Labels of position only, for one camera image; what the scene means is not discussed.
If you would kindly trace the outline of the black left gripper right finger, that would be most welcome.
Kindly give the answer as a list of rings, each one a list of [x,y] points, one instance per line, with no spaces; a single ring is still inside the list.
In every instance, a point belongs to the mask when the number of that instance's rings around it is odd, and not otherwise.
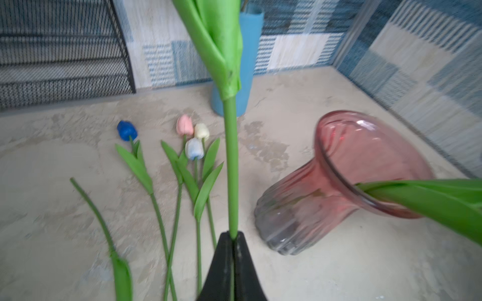
[[[235,301],[267,301],[242,232],[233,241],[233,274]]]

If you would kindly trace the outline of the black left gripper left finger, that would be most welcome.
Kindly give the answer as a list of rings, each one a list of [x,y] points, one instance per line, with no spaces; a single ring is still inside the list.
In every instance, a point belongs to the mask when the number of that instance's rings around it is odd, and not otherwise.
[[[229,232],[218,239],[212,263],[197,301],[229,301],[232,299],[233,241]]]

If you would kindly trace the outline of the cream white tulip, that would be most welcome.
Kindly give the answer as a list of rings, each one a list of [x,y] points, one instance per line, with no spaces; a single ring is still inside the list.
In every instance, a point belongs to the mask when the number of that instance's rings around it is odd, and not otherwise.
[[[205,142],[210,136],[208,127],[203,123],[199,123],[194,127],[194,133],[195,133],[195,137],[197,139],[201,140],[203,150],[206,154],[208,149],[205,145]],[[212,213],[210,197],[207,198],[206,207],[207,207],[207,211],[208,211],[208,220],[209,220],[209,223],[210,223],[210,231],[211,231],[211,236],[212,236],[213,248],[216,248],[217,247],[217,236],[216,236],[216,232],[215,232],[215,225],[214,225],[214,220],[213,220],[213,213]]]

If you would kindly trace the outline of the dark red glass vase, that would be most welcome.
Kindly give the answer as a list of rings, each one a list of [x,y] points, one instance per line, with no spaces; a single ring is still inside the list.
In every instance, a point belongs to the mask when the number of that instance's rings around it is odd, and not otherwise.
[[[273,184],[254,211],[259,236],[281,255],[315,245],[354,211],[416,219],[399,204],[378,201],[360,183],[434,179],[417,149],[385,122],[360,112],[337,110],[318,121],[315,155]]]

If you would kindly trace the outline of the yellow white tulip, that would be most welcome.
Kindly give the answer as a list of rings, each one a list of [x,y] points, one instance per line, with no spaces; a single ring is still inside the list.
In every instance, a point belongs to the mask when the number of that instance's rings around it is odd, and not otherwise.
[[[241,89],[240,1],[173,1],[223,102],[227,151],[228,222],[238,235],[238,134],[236,95]]]

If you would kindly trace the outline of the light blue ceramic vase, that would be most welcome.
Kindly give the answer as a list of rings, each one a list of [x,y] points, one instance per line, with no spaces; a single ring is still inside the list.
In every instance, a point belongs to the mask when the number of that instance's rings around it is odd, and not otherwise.
[[[251,94],[258,49],[264,24],[264,11],[250,2],[240,14],[240,29],[243,38],[243,52],[240,64],[242,88],[236,95],[237,117],[245,114]]]

